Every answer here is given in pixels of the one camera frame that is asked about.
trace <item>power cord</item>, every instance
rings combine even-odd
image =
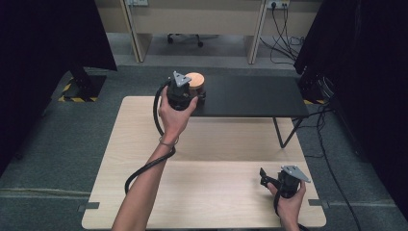
[[[273,2],[271,6],[272,6],[272,18],[273,18],[273,22],[274,22],[274,24],[275,24],[275,26],[276,26],[276,30],[277,30],[279,36],[278,36],[278,39],[276,39],[275,37],[272,37],[273,40],[274,40],[274,44],[273,44],[273,45],[267,44],[262,38],[260,38],[260,40],[261,40],[261,42],[262,42],[266,47],[268,47],[268,48],[270,49],[269,58],[270,58],[270,61],[271,61],[271,62],[273,62],[274,64],[293,64],[293,63],[288,63],[288,62],[275,62],[275,61],[272,59],[272,53],[273,53],[273,51],[277,51],[277,52],[279,52],[279,53],[285,55],[285,56],[288,57],[289,59],[295,61],[295,60],[297,59],[297,55],[296,55],[296,54],[298,54],[298,52],[291,48],[291,43],[289,42],[289,39],[288,39],[288,26],[287,26],[287,22],[288,22],[288,18],[289,18],[289,10],[288,10],[288,8],[284,6],[284,27],[283,27],[282,31],[280,31],[280,30],[279,30],[279,26],[278,26],[277,21],[276,21],[275,14],[274,14],[274,11],[275,11],[275,9],[276,9],[276,3]],[[285,39],[282,37],[282,35],[283,35],[284,33],[286,34],[287,40],[285,40]],[[285,44],[286,48],[283,47],[283,46],[279,43],[279,40],[281,40],[281,39],[282,39],[283,43]]]
[[[159,106],[159,98],[160,95],[162,93],[162,90],[165,88],[165,86],[169,85],[170,81],[165,82],[163,85],[161,85],[159,87],[159,89],[156,92],[156,95],[154,97],[154,102],[153,102],[153,118],[154,118],[154,122],[156,125],[157,130],[159,131],[160,136],[162,136],[164,134],[162,127],[160,126],[159,123],[159,118],[158,118],[158,106]],[[135,173],[133,173],[131,176],[129,176],[129,178],[126,180],[125,183],[125,193],[129,192],[129,188],[130,188],[130,183],[132,183],[132,181],[139,176],[140,174],[144,173],[145,171],[147,171],[148,169],[150,169],[151,167],[157,165],[158,163],[161,163],[162,161],[172,157],[174,154],[176,153],[176,148],[173,146],[170,150],[169,153],[165,154],[165,156],[160,157],[150,163],[147,163],[146,165],[144,165],[143,167],[139,168],[137,171],[135,171]]]
[[[336,178],[336,176],[335,176],[335,174],[334,174],[334,172],[333,172],[333,169],[332,169],[332,167],[331,167],[331,165],[330,165],[330,163],[329,163],[329,161],[328,161],[328,158],[327,158],[327,155],[326,155],[326,149],[324,148],[324,145],[323,145],[323,137],[322,137],[322,135],[321,135],[321,130],[323,129],[323,127],[324,127],[324,125],[325,125],[325,120],[324,120],[324,118],[325,118],[325,112],[329,112],[329,111],[326,111],[326,108],[327,108],[327,107],[329,107],[329,104],[321,105],[321,106],[319,107],[319,109],[318,109],[318,112],[317,112],[317,114],[320,114],[319,119],[318,119],[318,123],[317,123],[317,126],[316,126],[316,127],[317,127],[317,131],[318,131],[319,145],[320,145],[320,148],[321,148],[322,155],[321,155],[320,157],[317,157],[317,156],[305,156],[305,157],[314,157],[314,158],[324,157],[324,160],[325,160],[325,162],[327,163],[327,167],[328,167],[328,169],[329,169],[329,171],[330,171],[330,174],[332,175],[333,180],[335,181],[337,188],[339,189],[340,193],[342,194],[342,197],[343,197],[345,203],[347,204],[348,209],[350,210],[351,214],[352,214],[353,217],[354,217],[354,220],[355,220],[355,222],[356,222],[356,225],[357,225],[358,230],[361,230],[360,221],[358,220],[356,214],[354,213],[354,210],[353,210],[353,208],[351,207],[351,205],[350,205],[350,203],[349,203],[347,197],[345,196],[344,191],[343,191],[342,188],[340,187],[339,181],[337,180],[337,178]]]

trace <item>black table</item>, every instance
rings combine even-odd
[[[192,116],[272,117],[281,147],[285,147],[303,118],[309,116],[306,105],[291,77],[205,76],[207,97]],[[285,141],[279,132],[277,117],[294,117],[297,123]]]

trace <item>black device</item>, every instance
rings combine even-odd
[[[278,214],[278,203],[279,198],[282,196],[284,198],[291,198],[297,193],[297,188],[299,187],[300,180],[310,183],[309,178],[297,167],[297,166],[281,166],[282,170],[278,173],[278,179],[274,179],[267,176],[267,173],[263,168],[260,169],[259,174],[261,175],[261,185],[268,188],[268,183],[271,183],[278,191],[273,200],[273,208],[275,209],[276,215]],[[308,229],[298,224],[299,229],[302,231],[308,231]]]
[[[186,110],[192,97],[190,95],[190,84],[188,83],[189,79],[185,77],[186,83],[183,85],[179,85],[176,83],[176,79],[171,79],[168,83],[167,88],[167,99],[168,104],[176,111],[184,111]]]
[[[170,81],[165,83],[165,86],[168,85],[167,88],[167,99],[168,104],[176,111],[184,111],[186,110],[191,100],[195,97],[195,95],[191,95],[190,84],[191,78],[176,71],[173,72],[174,78]],[[206,92],[202,91],[197,93],[198,102],[204,103]]]
[[[278,173],[277,180],[267,176],[262,168],[260,169],[259,174],[261,175],[261,185],[267,188],[268,183],[272,183],[273,186],[280,191],[280,195],[284,198],[291,198],[294,196],[300,184],[299,179],[291,176],[285,170],[281,170],[281,172]]]

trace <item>gray carpet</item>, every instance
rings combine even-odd
[[[21,148],[20,159],[14,159],[0,178],[0,230],[83,230],[80,207],[88,201],[121,100],[127,95],[153,95],[173,70],[298,77],[285,69],[120,66],[118,72],[102,71],[108,78],[96,102],[58,102],[70,77],[66,74]],[[308,106],[310,113],[318,108]],[[327,224],[318,230],[357,230],[321,157],[315,127],[318,117],[305,119],[297,132],[327,217]],[[326,113],[321,134],[328,162],[362,230],[408,230],[372,166],[354,154],[334,113]]]

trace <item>finger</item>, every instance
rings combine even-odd
[[[278,193],[278,189],[276,189],[276,187],[272,183],[268,183],[267,186],[270,190],[270,193],[272,193],[273,195],[276,195],[276,193]]]
[[[168,105],[168,100],[167,100],[167,89],[168,86],[165,86],[162,90],[162,104]]]
[[[189,107],[186,109],[190,114],[195,110],[195,108],[197,107],[197,102],[198,102],[198,97],[194,97],[191,101],[190,101],[190,105]]]
[[[303,196],[306,193],[306,184],[303,180],[300,181],[300,188],[297,191],[297,194]]]

